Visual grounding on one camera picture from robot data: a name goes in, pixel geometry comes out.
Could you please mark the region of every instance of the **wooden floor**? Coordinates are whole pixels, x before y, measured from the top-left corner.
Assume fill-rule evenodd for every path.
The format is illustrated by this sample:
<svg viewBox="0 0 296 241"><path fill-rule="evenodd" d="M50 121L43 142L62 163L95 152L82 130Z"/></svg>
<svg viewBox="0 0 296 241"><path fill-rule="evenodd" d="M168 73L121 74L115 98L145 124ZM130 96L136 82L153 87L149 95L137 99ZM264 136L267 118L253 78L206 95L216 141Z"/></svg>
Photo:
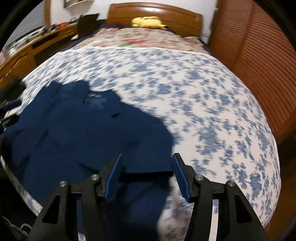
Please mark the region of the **wooden floor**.
<svg viewBox="0 0 296 241"><path fill-rule="evenodd" d="M268 226L269 241L277 241L296 215L296 158L280 159L280 163L281 192L276 210Z"/></svg>

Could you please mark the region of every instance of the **blue floral bedspread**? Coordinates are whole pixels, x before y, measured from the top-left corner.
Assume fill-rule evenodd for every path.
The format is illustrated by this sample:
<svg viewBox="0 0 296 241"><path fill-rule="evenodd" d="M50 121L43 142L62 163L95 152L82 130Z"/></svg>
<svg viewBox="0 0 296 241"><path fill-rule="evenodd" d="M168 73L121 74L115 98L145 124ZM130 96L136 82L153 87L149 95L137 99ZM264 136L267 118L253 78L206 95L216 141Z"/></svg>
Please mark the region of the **blue floral bedspread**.
<svg viewBox="0 0 296 241"><path fill-rule="evenodd" d="M24 82L20 113L51 81L86 80L95 91L113 89L122 101L161 118L179 152L198 174L215 182L234 180L265 226L281 188L279 159L264 113L249 89L209 55L157 48L82 48L60 52ZM29 208L42 209L1 160ZM160 240L183 240L192 204L176 179L158 222ZM213 202L210 240L215 240L218 202Z"/></svg>

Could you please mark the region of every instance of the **picture frame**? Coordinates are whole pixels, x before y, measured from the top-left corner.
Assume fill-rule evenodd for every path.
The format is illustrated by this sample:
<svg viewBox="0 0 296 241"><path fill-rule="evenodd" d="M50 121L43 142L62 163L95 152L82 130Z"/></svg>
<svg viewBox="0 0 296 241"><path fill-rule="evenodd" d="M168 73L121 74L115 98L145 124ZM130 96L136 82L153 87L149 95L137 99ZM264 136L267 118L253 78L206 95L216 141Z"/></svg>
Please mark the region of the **picture frame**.
<svg viewBox="0 0 296 241"><path fill-rule="evenodd" d="M84 1L84 0L64 0L64 8L67 8L67 7L71 6L71 5L79 3L81 1Z"/></svg>

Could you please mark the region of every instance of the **white cable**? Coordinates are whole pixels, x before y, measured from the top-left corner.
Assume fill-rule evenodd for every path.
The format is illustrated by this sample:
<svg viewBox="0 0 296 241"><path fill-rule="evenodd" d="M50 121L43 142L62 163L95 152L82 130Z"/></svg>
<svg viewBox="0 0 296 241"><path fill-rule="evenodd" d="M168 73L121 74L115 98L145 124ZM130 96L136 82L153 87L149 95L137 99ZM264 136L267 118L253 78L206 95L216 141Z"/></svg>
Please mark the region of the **white cable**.
<svg viewBox="0 0 296 241"><path fill-rule="evenodd" d="M20 231L20 232L21 232L23 235L25 235L26 237L29 236L25 231L22 230L22 228L23 228L24 226L27 226L27 227L29 227L30 229L32 229L32 227L31 227L29 224L23 223L23 224L21 225L21 227L18 228L17 226L15 226L14 224L12 224L12 223L11 223L6 217L2 216L2 218L3 218L4 220L6 220L6 221L10 224L10 226L11 226L12 228L16 228L18 231Z"/></svg>

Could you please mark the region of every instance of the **white wall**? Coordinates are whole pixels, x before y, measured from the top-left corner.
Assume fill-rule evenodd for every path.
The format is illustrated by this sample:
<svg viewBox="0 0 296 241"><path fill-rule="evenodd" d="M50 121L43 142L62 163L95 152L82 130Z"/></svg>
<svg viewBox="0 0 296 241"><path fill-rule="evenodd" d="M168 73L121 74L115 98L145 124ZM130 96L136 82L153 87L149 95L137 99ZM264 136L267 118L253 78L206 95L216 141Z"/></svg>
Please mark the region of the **white wall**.
<svg viewBox="0 0 296 241"><path fill-rule="evenodd" d="M192 12L197 12L203 15L202 35L210 36L210 26L215 11L217 0L94 0L79 3L75 6L64 9L64 0L51 1L51 24L62 23L70 20L73 17L79 17L81 14L100 13L99 18L107 18L109 5L111 3L123 2L155 2L168 4L176 7L181 7Z"/></svg>

